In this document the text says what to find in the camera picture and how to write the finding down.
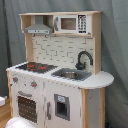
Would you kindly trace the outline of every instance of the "toy range hood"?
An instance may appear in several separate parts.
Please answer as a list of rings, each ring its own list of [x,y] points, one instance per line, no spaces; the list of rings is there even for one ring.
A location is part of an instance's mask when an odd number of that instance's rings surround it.
[[[25,33],[52,34],[53,29],[44,24],[44,16],[35,16],[35,24],[27,27]]]

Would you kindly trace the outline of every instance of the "microwave door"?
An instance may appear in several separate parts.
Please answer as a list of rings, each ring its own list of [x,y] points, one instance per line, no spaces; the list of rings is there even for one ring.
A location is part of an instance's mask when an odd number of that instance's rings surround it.
[[[62,15],[62,16],[60,15],[60,16],[56,16],[55,19],[57,19],[55,21],[56,33],[78,33],[78,16],[77,15]]]

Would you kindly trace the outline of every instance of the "microwave window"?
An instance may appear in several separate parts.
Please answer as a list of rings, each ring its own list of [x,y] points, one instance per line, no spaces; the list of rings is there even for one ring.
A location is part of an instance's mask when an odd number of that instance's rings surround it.
[[[61,29],[76,30],[76,18],[61,18]]]

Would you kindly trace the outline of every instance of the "kitchen side panel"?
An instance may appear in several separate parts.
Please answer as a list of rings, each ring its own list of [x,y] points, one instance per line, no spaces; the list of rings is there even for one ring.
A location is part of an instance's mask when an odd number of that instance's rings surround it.
[[[88,91],[89,104],[89,128],[101,128],[100,126],[100,89]]]

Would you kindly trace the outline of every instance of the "control knob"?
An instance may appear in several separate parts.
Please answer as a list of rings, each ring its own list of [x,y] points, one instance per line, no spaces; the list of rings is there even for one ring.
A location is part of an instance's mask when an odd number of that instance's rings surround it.
[[[14,77],[14,78],[13,78],[13,82],[14,82],[14,83],[17,83],[17,82],[18,82],[18,78],[17,78],[17,77]]]
[[[33,82],[31,83],[31,86],[32,86],[32,87],[36,87],[36,86],[37,86],[37,83],[36,83],[35,81],[33,81]]]

